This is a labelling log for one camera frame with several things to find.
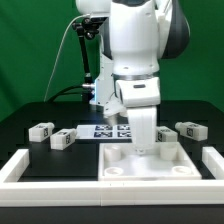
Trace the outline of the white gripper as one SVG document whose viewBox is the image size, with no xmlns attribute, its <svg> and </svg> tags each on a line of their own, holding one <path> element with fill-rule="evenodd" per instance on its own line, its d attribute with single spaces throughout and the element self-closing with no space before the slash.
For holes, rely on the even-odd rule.
<svg viewBox="0 0 224 224">
<path fill-rule="evenodd" d="M 117 80 L 116 94 L 126 109 L 135 150 L 138 153 L 152 150 L 156 138 L 157 106 L 161 102 L 159 78 Z"/>
</svg>

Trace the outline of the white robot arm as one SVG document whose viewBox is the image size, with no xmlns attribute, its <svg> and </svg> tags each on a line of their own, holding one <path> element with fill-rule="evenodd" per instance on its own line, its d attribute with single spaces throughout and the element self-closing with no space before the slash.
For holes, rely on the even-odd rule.
<svg viewBox="0 0 224 224">
<path fill-rule="evenodd" d="M 186 48 L 190 28 L 179 0 L 75 0 L 88 35 L 100 35 L 100 74 L 92 103 L 111 123 L 128 118 L 132 143 L 143 154 L 156 141 L 160 59 Z"/>
</svg>

